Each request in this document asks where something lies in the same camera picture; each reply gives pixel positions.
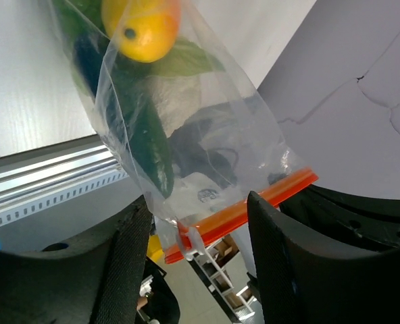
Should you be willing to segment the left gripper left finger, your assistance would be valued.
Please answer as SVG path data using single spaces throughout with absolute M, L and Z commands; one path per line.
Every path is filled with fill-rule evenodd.
M 0 323 L 134 323 L 151 218 L 139 197 L 53 250 L 0 250 Z

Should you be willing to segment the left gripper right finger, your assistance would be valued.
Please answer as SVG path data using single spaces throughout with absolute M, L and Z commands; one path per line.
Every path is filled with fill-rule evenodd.
M 400 323 L 400 248 L 339 242 L 255 192 L 247 215 L 266 323 Z

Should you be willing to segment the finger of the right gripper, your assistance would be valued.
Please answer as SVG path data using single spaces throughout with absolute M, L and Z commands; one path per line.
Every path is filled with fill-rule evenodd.
M 400 200 L 310 185 L 279 204 L 285 215 L 334 240 L 366 250 L 400 248 Z

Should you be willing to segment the clear zip bag orange zipper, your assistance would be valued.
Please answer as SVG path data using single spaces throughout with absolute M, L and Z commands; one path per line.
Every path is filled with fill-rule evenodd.
M 168 264 L 317 180 L 190 1 L 44 1 L 89 122 L 142 191 Z

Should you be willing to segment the dark green cucumber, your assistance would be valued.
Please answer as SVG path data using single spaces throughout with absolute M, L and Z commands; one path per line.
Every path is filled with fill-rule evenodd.
M 105 137 L 110 149 L 167 198 L 174 188 L 174 171 L 148 85 L 151 64 L 119 53 L 110 62 L 105 56 L 108 44 L 100 34 L 80 34 L 74 42 L 74 63 L 99 110 L 99 120 L 108 127 Z

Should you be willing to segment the white cauliflower with leaves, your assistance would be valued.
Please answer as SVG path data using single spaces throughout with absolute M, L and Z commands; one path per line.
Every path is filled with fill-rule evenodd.
M 216 56 L 185 37 L 152 63 L 147 84 L 167 137 L 201 108 L 201 76 L 223 70 Z

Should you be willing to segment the yellow orange mango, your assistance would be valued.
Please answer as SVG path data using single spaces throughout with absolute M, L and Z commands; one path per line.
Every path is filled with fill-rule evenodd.
M 180 1 L 102 1 L 106 35 L 124 56 L 153 63 L 174 46 L 181 21 Z

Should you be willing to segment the green grape bunch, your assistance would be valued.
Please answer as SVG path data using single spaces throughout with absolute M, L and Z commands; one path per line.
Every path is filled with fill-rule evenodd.
M 95 96 L 109 39 L 100 1 L 51 1 L 68 57 L 88 91 Z

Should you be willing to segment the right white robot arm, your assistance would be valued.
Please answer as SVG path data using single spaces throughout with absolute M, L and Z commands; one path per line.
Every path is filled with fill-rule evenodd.
M 341 242 L 377 251 L 400 247 L 400 200 L 318 186 L 318 175 L 286 145 L 264 105 L 202 108 L 169 141 L 176 167 L 168 199 L 176 219 L 165 247 L 170 261 L 182 248 L 200 249 L 243 227 L 252 191 Z

